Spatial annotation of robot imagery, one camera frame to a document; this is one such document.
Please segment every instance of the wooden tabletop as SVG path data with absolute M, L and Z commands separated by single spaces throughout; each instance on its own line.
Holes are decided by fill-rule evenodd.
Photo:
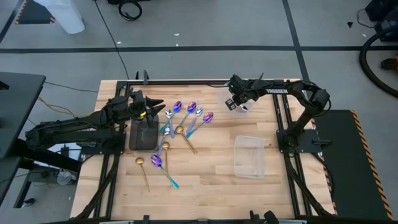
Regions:
M 101 82 L 95 110 L 100 110 L 109 98 L 114 97 L 116 82 Z M 178 190 L 171 186 L 158 167 L 152 165 L 151 153 L 129 150 L 129 127 L 126 128 L 126 149 L 119 163 L 112 220 L 142 220 L 144 215 L 150 215 L 153 220 L 243 219 L 249 218 L 250 210 L 260 215 L 272 210 L 278 218 L 294 217 L 284 159 L 276 140 L 277 121 L 270 95 L 260 98 L 250 113 L 242 115 L 229 111 L 219 102 L 225 97 L 220 94 L 221 91 L 226 93 L 225 88 L 206 85 L 134 87 L 134 90 L 138 89 L 150 98 L 163 99 L 165 109 L 172 108 L 178 100 L 183 103 L 181 112 L 173 117 L 174 127 L 186 115 L 187 106 L 192 101 L 196 101 L 205 113 L 214 112 L 214 118 L 190 137 L 198 154 L 189 150 L 181 136 L 176 135 L 174 139 L 167 136 L 166 141 L 170 143 L 169 174 L 180 186 Z M 295 121 L 303 107 L 293 96 L 288 99 Z M 159 113 L 161 125 L 166 120 L 164 110 Z M 185 128 L 193 117 L 191 114 L 187 118 Z M 234 175 L 234 140 L 240 135 L 264 139 L 265 177 L 248 179 Z M 145 159 L 143 166 L 150 192 L 146 189 L 141 168 L 135 163 L 137 157 Z M 309 190 L 326 210 L 334 213 L 323 166 L 310 154 L 301 154 L 301 160 Z M 71 217 L 78 215 L 96 192 L 102 161 L 103 156 L 93 156 L 83 164 Z M 304 214 L 301 193 L 297 192 L 300 212 Z M 101 207 L 102 215 L 106 197 L 107 194 Z

